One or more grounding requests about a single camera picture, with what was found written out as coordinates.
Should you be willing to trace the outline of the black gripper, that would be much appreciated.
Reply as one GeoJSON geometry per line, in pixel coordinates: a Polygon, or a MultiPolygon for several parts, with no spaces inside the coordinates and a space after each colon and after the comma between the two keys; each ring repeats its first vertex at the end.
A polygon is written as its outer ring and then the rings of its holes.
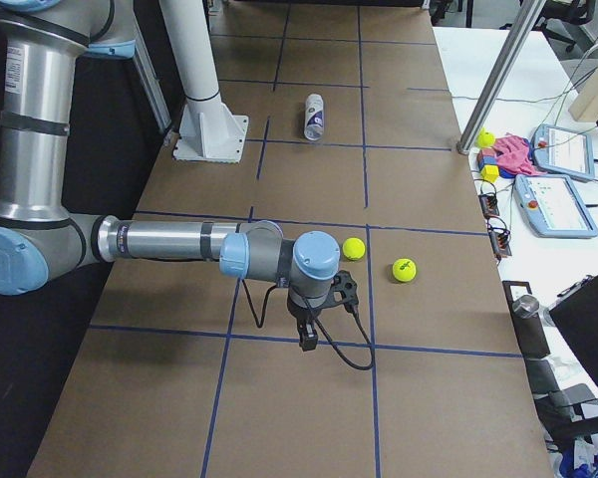
{"type": "Polygon", "coordinates": [[[288,312],[296,321],[299,334],[299,346],[303,352],[314,351],[318,344],[315,319],[320,316],[321,310],[311,302],[308,302],[308,304],[309,306],[306,305],[302,297],[288,294],[288,312]]]}

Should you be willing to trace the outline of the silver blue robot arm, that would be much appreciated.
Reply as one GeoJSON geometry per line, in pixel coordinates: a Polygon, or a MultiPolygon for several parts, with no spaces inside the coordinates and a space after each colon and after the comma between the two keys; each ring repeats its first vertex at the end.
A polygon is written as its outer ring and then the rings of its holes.
{"type": "Polygon", "coordinates": [[[349,306],[355,288],[329,234],[295,240],[273,222],[156,222],[73,214],[62,204],[75,64],[136,50],[130,1],[0,1],[6,33],[0,122],[0,294],[37,290],[97,262],[213,261],[227,276],[288,292],[300,347],[313,350],[322,310],[349,306]]]}

